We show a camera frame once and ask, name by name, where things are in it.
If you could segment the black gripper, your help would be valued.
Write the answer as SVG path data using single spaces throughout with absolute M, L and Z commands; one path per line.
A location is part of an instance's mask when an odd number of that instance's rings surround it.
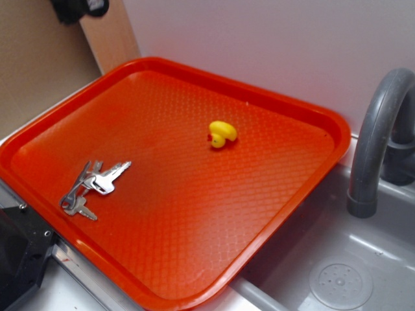
M 110 7 L 109 0 L 51 0 L 59 22 L 74 24 L 84 16 L 102 17 Z

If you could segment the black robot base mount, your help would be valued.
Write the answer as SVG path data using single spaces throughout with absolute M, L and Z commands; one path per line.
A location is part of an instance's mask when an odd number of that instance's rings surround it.
M 1 310 L 17 310 L 40 289 L 55 241 L 27 204 L 1 209 Z

